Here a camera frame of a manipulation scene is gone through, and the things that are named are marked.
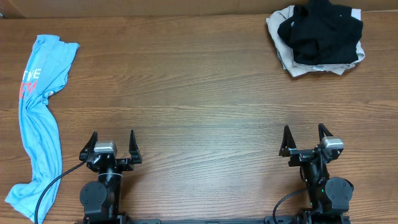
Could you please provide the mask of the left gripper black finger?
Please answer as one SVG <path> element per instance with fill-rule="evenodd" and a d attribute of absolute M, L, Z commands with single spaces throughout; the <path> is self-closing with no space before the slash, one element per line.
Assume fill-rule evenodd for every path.
<path fill-rule="evenodd" d="M 139 152 L 139 148 L 137 146 L 134 130 L 131 130 L 130 140 L 129 140 L 129 153 L 131 155 L 131 163 L 132 164 L 141 164 L 142 156 Z"/>
<path fill-rule="evenodd" d="M 80 151 L 79 160 L 87 161 L 88 156 L 94 151 L 95 144 L 98 140 L 98 133 L 96 131 L 90 137 L 83 149 Z"/>

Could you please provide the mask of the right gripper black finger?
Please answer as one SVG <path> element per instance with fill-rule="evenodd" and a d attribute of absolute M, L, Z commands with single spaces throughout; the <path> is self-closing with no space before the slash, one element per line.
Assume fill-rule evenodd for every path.
<path fill-rule="evenodd" d="M 284 134 L 282 138 L 282 144 L 279 151 L 279 156 L 290 157 L 293 151 L 296 151 L 297 147 L 293 139 L 293 135 L 288 125 L 284 126 Z"/>
<path fill-rule="evenodd" d="M 333 136 L 331 132 L 326 128 L 326 126 L 323 123 L 318 124 L 318 134 L 319 134 L 319 140 L 322 140 L 324 137 L 329 137 Z"/>

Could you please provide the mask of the light blue printed t-shirt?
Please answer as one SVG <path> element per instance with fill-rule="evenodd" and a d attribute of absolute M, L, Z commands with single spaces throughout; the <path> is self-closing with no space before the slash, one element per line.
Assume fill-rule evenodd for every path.
<path fill-rule="evenodd" d="M 49 98 L 62 90 L 79 49 L 57 35 L 38 35 L 24 70 L 19 92 L 19 127 L 30 157 L 32 180 L 16 184 L 5 201 L 34 223 L 42 223 L 55 202 L 62 174 L 58 124 Z"/>

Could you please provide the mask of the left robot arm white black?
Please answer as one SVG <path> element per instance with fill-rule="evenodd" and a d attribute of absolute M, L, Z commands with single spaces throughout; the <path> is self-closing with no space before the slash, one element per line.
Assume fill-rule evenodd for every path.
<path fill-rule="evenodd" d="M 98 141 L 94 132 L 81 150 L 79 160 L 97 173 L 98 180 L 87 183 L 80 192 L 84 207 L 84 223 L 132 223 L 126 213 L 119 211 L 123 172 L 133 171 L 142 162 L 134 131 L 130 133 L 130 157 L 117 158 L 114 141 Z"/>

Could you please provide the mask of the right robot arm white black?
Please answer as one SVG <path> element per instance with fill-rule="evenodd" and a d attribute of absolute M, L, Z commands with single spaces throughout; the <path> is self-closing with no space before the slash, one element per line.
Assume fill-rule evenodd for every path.
<path fill-rule="evenodd" d="M 277 223 L 276 210 L 286 199 L 308 192 L 310 208 L 299 210 L 289 220 L 290 223 L 349 223 L 349 217 L 344 216 L 349 210 L 354 186 L 347 179 L 330 177 L 326 165 L 339 158 L 344 149 L 343 141 L 325 127 L 318 125 L 320 142 L 313 149 L 297 149 L 290 128 L 284 127 L 279 156 L 288 157 L 288 165 L 300 168 L 300 178 L 306 188 L 297 190 L 279 200 L 272 212 L 272 219 Z"/>

